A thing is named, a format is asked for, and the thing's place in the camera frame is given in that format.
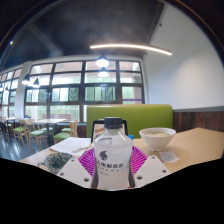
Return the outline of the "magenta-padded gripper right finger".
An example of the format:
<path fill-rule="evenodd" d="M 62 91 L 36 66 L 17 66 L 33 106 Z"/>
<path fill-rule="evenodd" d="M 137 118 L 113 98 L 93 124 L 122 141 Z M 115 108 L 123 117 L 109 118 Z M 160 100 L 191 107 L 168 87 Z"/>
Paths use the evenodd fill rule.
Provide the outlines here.
<path fill-rule="evenodd" d="M 148 156 L 136 146 L 133 147 L 129 172 L 131 188 L 143 187 L 169 174 L 170 171 L 157 156 Z"/>

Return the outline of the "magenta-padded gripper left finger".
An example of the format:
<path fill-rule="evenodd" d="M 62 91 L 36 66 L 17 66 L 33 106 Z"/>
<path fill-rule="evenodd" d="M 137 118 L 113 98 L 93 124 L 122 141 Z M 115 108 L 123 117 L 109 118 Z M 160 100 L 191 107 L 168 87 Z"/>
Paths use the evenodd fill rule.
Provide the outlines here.
<path fill-rule="evenodd" d="M 79 158 L 71 158 L 58 172 L 58 176 L 81 187 L 90 188 L 94 169 L 94 149 L 91 148 Z"/>

